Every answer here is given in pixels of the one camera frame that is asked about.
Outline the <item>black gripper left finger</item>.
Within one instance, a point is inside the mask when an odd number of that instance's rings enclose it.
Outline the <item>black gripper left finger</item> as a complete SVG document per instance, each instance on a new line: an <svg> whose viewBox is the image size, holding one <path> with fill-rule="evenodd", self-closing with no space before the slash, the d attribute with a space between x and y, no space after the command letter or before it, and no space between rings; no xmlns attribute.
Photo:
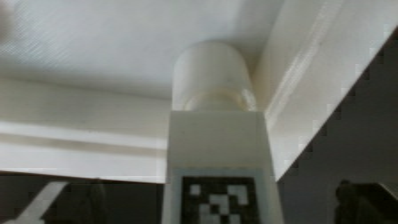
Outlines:
<svg viewBox="0 0 398 224"><path fill-rule="evenodd" d="M102 181L52 181L11 224L109 224Z"/></svg>

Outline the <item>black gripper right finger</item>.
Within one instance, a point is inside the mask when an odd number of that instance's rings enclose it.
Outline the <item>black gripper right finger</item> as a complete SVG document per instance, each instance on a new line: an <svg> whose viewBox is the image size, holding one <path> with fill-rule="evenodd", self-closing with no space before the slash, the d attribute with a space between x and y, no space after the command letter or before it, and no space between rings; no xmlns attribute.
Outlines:
<svg viewBox="0 0 398 224"><path fill-rule="evenodd" d="M398 224L398 183L354 183L336 188L335 224Z"/></svg>

